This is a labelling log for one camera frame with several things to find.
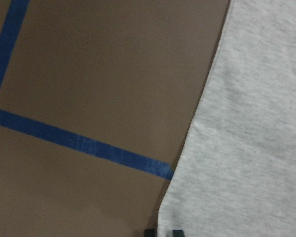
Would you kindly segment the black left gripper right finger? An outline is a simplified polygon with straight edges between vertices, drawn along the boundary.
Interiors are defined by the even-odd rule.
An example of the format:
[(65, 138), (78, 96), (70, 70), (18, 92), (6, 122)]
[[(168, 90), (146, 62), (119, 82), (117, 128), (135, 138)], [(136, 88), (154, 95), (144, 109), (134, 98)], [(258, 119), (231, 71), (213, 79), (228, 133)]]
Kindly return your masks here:
[(185, 237), (184, 231), (181, 229), (173, 229), (172, 237)]

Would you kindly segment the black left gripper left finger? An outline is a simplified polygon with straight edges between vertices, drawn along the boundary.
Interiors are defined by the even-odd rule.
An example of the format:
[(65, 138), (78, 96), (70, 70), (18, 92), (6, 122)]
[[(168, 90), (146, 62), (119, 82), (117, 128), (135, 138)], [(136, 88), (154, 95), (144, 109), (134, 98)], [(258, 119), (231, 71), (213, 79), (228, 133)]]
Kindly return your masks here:
[(156, 229), (145, 229), (144, 230), (144, 237), (157, 237), (157, 230)]

